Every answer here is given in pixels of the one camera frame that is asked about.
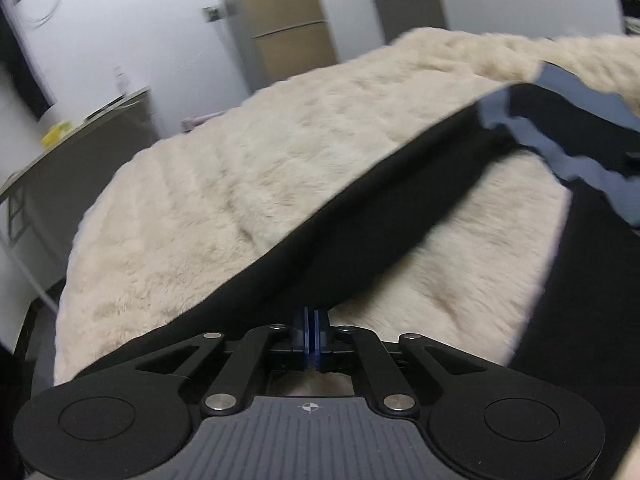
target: gray strap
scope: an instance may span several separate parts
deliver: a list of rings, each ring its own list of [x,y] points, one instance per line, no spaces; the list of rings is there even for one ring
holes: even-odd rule
[[[535,149],[555,175],[565,181],[582,179],[603,192],[613,210],[631,227],[640,226],[640,177],[624,178],[617,171],[607,171],[592,158],[567,155],[528,119],[509,117],[509,97],[509,89],[505,88],[479,101],[482,126],[492,129],[504,124],[519,144]]]
[[[575,107],[601,119],[640,132],[640,118],[626,106],[620,95],[593,90],[564,68],[546,62],[534,84],[560,94]]]

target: gray grip plate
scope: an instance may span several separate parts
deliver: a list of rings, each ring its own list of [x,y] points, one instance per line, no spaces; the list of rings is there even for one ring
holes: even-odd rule
[[[203,421],[171,460],[139,480],[462,480],[407,420],[361,397],[255,397]]]

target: silver screw head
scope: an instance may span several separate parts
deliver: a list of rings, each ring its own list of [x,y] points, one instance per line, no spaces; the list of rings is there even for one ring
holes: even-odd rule
[[[384,405],[395,412],[405,412],[415,406],[415,400],[405,394],[393,394],[385,397]]]
[[[204,403],[212,410],[220,412],[234,407],[236,405],[236,398],[229,394],[213,394],[207,397]]]

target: fur blanket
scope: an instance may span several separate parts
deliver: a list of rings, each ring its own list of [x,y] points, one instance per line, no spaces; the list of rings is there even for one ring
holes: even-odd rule
[[[57,322],[56,382],[197,304],[420,131],[505,82],[535,79],[540,60],[640,110],[639,39],[425,28],[277,83],[137,154],[76,235]],[[373,290],[335,308],[332,321],[386,340],[421,332],[505,362],[544,282],[569,199],[535,155],[494,164],[446,222]]]

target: white cable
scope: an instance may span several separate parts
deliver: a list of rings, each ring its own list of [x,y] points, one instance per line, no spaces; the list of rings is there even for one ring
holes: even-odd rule
[[[30,18],[29,16],[23,16],[20,10],[18,10],[18,7],[16,5],[14,5],[14,7],[15,13],[21,22],[30,25],[33,28],[38,28],[47,23],[51,18],[53,18],[53,15],[56,13],[61,3],[62,0],[55,0],[53,6],[51,7],[51,10],[44,17],[38,19]]]
[[[51,299],[50,295],[47,294],[47,291],[40,286],[40,284],[38,283],[38,280],[36,280],[36,278],[29,272],[29,269],[27,268],[27,266],[20,260],[20,258],[18,258],[18,256],[14,254],[14,252],[11,250],[11,247],[9,247],[9,243],[4,238],[3,233],[0,233],[0,246],[2,247],[2,250],[4,251],[6,256],[14,263],[16,267],[18,267],[22,275],[28,280],[31,286],[35,289],[35,291],[38,293],[38,296],[40,296],[40,299],[44,302],[44,304],[47,305],[47,307],[49,307],[49,309],[54,314],[57,314],[58,305],[56,304],[55,301]]]

